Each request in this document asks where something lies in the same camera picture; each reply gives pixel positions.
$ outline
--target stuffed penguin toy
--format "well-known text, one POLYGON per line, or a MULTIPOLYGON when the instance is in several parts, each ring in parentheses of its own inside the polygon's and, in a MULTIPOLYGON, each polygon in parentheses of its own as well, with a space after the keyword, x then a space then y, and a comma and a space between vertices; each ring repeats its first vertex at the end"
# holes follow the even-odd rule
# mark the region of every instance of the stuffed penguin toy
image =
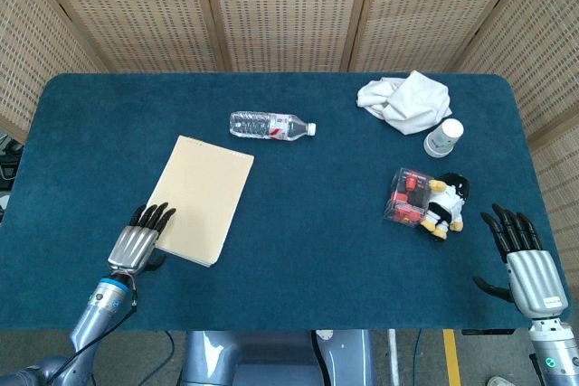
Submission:
POLYGON ((429 182, 431 194, 428 210, 420 224, 434 237, 446 240, 451 231, 462 231, 462 205, 469 197, 469 180, 459 174, 447 173, 429 182))

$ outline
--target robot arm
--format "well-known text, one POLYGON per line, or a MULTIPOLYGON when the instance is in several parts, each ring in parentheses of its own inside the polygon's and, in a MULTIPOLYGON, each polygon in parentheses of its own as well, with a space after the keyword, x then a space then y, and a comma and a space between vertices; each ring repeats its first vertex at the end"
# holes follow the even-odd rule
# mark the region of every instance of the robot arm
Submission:
POLYGON ((152 205, 146 210, 145 205, 138 207, 120 233, 109 255, 111 272, 100 280, 71 332, 74 355, 68 359, 45 358, 35 366, 0 377, 0 386, 85 386, 88 383, 102 338, 137 312, 137 274, 155 270, 163 264, 165 256, 156 261, 151 261, 150 256, 160 233, 176 211, 165 212, 166 207, 166 203, 159 207, 152 205), (130 310, 111 327, 113 317, 129 294, 132 297, 130 310))
POLYGON ((497 221, 483 212, 505 263, 509 288, 494 287, 474 277, 484 292, 514 303, 532 326, 529 335, 536 353, 531 360, 542 384, 579 386, 579 351, 569 325, 559 320, 569 306, 553 258, 543 250, 533 223, 522 213, 515 214, 493 204, 497 221))

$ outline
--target tan notebook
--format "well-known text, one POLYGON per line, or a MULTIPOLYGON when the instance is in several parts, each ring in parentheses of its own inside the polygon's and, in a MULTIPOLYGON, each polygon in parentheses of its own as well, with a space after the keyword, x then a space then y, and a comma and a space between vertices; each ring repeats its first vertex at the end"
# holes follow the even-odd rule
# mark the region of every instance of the tan notebook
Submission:
POLYGON ((253 155, 180 136, 148 203, 177 208, 157 247, 206 267, 223 248, 253 155))

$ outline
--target toy box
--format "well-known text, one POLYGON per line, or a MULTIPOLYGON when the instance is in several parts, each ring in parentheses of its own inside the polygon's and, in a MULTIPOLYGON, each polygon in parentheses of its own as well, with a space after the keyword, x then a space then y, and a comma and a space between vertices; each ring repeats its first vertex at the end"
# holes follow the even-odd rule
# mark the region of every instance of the toy box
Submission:
POLYGON ((431 179, 427 174, 401 167, 392 180, 384 217, 408 226, 418 225, 428 208, 431 179))

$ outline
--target table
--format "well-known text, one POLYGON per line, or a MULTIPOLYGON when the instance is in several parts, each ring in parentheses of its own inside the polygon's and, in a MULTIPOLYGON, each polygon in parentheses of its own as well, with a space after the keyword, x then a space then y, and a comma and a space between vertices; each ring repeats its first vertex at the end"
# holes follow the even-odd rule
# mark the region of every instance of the table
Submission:
POLYGON ((178 135, 255 155, 222 256, 169 256, 138 280, 137 329, 511 328, 528 324, 471 281, 508 283, 481 211, 526 212, 560 268, 512 91, 494 75, 430 74, 465 126, 427 156, 356 107, 391 73, 65 74, 41 97, 0 228, 1 328, 76 323, 178 135), (235 110, 318 124, 295 143, 229 134, 235 110), (444 242, 383 219, 401 166, 470 179, 465 228, 444 242))

